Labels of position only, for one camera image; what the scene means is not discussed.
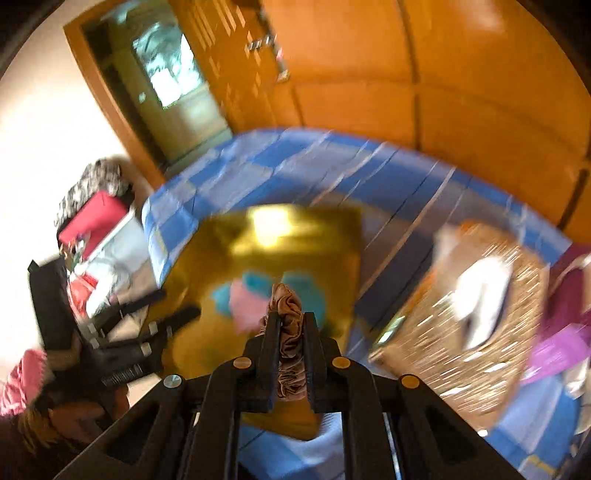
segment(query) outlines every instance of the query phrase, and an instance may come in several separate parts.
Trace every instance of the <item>window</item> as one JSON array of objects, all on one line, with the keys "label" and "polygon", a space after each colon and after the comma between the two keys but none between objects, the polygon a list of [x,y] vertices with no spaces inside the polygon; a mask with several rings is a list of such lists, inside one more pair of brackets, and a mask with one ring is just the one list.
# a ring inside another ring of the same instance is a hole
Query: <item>window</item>
[{"label": "window", "polygon": [[205,83],[178,25],[156,23],[133,47],[163,108]]}]

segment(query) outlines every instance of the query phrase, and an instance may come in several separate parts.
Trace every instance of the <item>wooden door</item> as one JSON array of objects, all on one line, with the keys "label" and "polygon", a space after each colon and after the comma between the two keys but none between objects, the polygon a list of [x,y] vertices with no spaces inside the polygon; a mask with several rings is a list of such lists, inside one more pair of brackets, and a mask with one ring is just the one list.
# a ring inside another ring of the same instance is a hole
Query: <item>wooden door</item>
[{"label": "wooden door", "polygon": [[248,49],[251,41],[267,33],[256,11],[237,7],[231,0],[170,0],[170,5],[234,132],[285,124],[278,122],[273,103],[281,102],[276,110],[282,116],[294,105],[289,94],[277,88],[279,68],[273,49]]}]

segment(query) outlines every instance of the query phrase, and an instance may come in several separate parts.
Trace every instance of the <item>pink scrunchie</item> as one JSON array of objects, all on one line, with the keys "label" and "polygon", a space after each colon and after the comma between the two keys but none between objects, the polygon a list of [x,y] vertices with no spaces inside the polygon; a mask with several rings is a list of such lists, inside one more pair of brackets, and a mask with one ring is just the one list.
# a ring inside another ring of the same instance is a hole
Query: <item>pink scrunchie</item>
[{"label": "pink scrunchie", "polygon": [[25,351],[4,385],[0,416],[18,415],[36,398],[43,386],[46,359],[43,350]]}]

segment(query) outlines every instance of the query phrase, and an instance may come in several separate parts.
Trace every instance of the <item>yellow tray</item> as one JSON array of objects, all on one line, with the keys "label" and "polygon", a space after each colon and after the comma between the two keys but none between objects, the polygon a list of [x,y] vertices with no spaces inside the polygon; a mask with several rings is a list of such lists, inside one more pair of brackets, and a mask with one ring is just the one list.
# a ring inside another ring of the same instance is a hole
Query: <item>yellow tray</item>
[{"label": "yellow tray", "polygon": [[[204,220],[164,282],[166,299],[150,307],[144,323],[189,303],[202,307],[200,320],[171,339],[163,354],[164,375],[207,375],[242,354],[248,336],[237,334],[233,321],[215,311],[211,293],[245,271],[267,274],[275,281],[286,271],[312,276],[326,299],[324,332],[344,351],[359,288],[361,245],[361,213],[348,207],[267,205]],[[295,438],[316,435],[320,417],[306,401],[298,406],[277,404],[271,414],[245,419]]]}]

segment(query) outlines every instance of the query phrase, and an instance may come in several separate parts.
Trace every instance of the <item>pink fabric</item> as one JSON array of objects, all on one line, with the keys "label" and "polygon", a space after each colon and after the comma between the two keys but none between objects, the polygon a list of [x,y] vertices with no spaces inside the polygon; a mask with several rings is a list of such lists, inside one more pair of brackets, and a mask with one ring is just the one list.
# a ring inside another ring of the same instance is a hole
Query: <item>pink fabric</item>
[{"label": "pink fabric", "polygon": [[259,329],[261,318],[267,314],[269,299],[246,289],[242,280],[230,285],[230,311],[237,332],[254,332]]},{"label": "pink fabric", "polygon": [[36,398],[43,385],[46,358],[42,350],[25,352],[4,385],[0,416],[18,415]]}]

